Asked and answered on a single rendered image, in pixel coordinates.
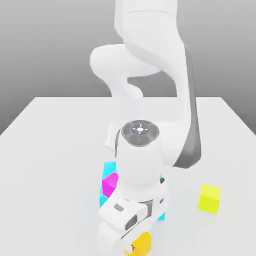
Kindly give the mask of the small orange cube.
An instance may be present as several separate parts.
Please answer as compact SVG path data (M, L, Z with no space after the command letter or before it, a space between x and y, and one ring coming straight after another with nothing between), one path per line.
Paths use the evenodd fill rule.
M132 253L125 250L127 256L146 256L152 248L152 236L148 232L143 232L133 243L134 250Z

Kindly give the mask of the small yellow cube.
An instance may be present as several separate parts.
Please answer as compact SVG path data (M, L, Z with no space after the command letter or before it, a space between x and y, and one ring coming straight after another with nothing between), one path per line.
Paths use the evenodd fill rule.
M202 184L198 201L198 209L208 213L217 214L220 197L220 187Z

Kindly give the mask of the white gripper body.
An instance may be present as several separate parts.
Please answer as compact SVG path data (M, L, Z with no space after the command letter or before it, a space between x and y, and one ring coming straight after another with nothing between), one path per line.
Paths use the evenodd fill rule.
M128 218L124 225L113 226L101 219L97 229L100 256L127 256L124 251L142 233L150 233L155 222L155 218Z

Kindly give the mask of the small magenta cube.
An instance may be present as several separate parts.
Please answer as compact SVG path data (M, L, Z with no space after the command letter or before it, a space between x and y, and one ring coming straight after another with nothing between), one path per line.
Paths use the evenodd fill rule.
M117 187L118 173L113 172L102 180L102 193L109 198Z

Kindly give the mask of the large cyan box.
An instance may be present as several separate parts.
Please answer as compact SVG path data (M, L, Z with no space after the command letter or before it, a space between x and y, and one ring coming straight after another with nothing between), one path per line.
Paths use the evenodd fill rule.
M106 197L102 192L102 180L112 173L118 173L115 162L105 162L103 164L101 186L99 193L99 216L105 222L112 226L119 227L128 221L128 217L132 215L129 208L130 202L144 204L154 198L154 192L160 187L158 183L149 186L130 186L120 179L118 173L118 181L115 190L110 197Z

